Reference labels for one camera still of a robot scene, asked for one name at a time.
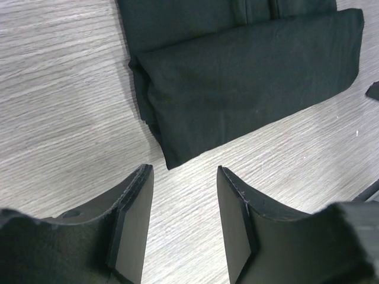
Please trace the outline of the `black t shirt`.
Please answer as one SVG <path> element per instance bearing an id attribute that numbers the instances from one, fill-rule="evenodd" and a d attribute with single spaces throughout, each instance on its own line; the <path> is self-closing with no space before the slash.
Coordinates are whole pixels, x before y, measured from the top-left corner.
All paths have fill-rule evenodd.
<path id="1" fill-rule="evenodd" d="M 364 14 L 335 1 L 119 1 L 168 169 L 348 89 Z"/>

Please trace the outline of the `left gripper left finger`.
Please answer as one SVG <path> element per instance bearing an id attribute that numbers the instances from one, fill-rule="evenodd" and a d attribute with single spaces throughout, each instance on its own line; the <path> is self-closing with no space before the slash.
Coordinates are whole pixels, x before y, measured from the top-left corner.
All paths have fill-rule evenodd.
<path id="1" fill-rule="evenodd" d="M 143 164 L 56 218 L 1 209 L 1 282 L 140 283 L 153 183 Z"/>

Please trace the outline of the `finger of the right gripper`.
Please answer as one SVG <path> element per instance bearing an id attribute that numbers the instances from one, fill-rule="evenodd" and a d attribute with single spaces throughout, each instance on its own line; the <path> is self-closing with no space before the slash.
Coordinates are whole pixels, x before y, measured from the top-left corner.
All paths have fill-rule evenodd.
<path id="1" fill-rule="evenodd" d="M 365 96 L 373 100 L 379 101 L 379 81 L 374 82 L 366 91 Z"/>

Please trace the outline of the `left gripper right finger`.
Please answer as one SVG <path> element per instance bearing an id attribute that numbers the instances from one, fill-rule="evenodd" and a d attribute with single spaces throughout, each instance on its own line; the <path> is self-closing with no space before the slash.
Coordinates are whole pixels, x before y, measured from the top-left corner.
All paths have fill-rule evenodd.
<path id="1" fill-rule="evenodd" d="M 217 196 L 231 283 L 375 283 L 375 186 L 308 214 L 221 166 Z"/>

